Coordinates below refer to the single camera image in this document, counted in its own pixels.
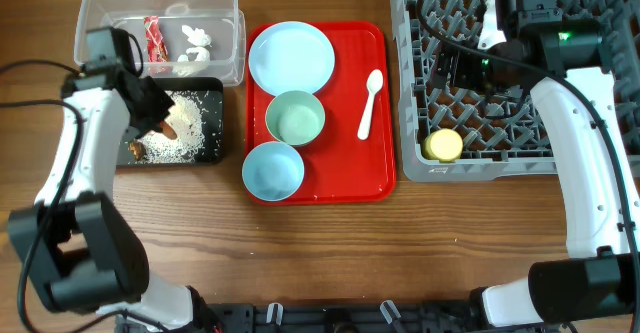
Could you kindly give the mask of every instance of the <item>red tray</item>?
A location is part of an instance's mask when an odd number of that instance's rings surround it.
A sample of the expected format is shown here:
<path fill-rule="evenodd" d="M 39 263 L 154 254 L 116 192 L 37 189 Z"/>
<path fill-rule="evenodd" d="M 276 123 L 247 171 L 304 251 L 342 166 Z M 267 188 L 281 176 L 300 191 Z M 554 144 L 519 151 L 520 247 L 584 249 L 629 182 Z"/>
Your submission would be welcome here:
<path fill-rule="evenodd" d="M 369 22 L 316 22 L 311 25 L 327 35 L 336 55 L 329 82 L 316 93 L 324 105 L 326 123 L 313 142 L 297 148 L 305 166 L 304 181 L 291 197 L 270 205 L 343 203 L 380 200 L 396 185 L 393 126 L 387 77 L 384 35 Z M 272 24 L 256 28 L 256 37 Z M 247 149 L 275 140 L 267 130 L 265 113 L 273 96 L 253 80 L 247 60 Z M 385 77 L 375 98 L 369 139 L 357 137 L 367 101 L 366 82 L 374 69 Z"/>

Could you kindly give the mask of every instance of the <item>yellow object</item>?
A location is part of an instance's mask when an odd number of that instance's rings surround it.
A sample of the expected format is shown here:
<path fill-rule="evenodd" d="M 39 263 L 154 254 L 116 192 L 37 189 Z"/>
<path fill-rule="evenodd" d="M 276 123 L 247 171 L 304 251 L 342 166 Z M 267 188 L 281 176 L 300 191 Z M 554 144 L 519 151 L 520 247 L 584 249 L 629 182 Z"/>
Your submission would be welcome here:
<path fill-rule="evenodd" d="M 440 129 L 424 140 L 422 152 L 428 159 L 453 162 L 462 154 L 462 137 L 452 129 Z"/>

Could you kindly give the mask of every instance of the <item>light blue bowl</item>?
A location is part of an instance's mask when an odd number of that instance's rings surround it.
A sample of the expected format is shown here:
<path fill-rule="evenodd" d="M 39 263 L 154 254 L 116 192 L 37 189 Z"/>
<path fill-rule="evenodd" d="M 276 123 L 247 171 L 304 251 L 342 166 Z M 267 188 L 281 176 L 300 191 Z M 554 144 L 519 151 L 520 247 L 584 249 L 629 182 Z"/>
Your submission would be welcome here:
<path fill-rule="evenodd" d="M 281 201 L 295 193 L 304 177 L 300 153 L 282 142 L 255 147 L 242 165 L 242 180 L 249 192 L 268 202 Z"/>

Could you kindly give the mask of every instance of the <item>white spoon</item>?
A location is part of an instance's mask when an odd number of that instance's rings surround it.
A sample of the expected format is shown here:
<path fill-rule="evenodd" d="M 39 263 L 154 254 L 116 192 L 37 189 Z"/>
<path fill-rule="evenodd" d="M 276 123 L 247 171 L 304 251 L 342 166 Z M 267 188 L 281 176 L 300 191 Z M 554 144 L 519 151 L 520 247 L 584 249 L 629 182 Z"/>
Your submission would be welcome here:
<path fill-rule="evenodd" d="M 362 114 L 362 120 L 360 121 L 360 127 L 358 128 L 358 138 L 365 140 L 369 138 L 369 131 L 371 130 L 371 119 L 373 115 L 373 101 L 376 94 L 382 89 L 384 84 L 384 78 L 382 72 L 379 69 L 374 70 L 367 79 L 367 90 L 369 91 L 369 98 L 367 99 L 367 105 L 364 107 L 364 113 Z"/>

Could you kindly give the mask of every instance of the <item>gray dish rack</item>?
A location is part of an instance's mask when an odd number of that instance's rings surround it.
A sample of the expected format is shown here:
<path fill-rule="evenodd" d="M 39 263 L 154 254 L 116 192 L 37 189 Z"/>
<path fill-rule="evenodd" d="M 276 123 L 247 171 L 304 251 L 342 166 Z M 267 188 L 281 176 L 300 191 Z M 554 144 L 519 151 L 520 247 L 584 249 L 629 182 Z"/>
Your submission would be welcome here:
<path fill-rule="evenodd" d="M 510 119 L 489 120 L 482 97 L 470 90 L 433 89 L 429 76 L 438 41 L 420 28 L 417 0 L 391 0 L 393 38 L 400 65 L 398 116 L 402 166 L 419 182 L 484 181 L 521 174 L 556 174 L 553 153 L 541 118 L 527 100 Z M 633 175 L 640 176 L 640 0 L 558 0 L 569 19 L 595 17 L 606 27 L 613 52 L 616 113 Z M 425 0 L 429 24 L 454 39 L 477 43 L 482 24 L 473 10 L 477 0 Z M 515 102 L 487 106 L 488 115 L 511 113 Z M 451 128 L 464 149 L 454 163 L 429 160 L 421 142 L 438 129 Z"/>

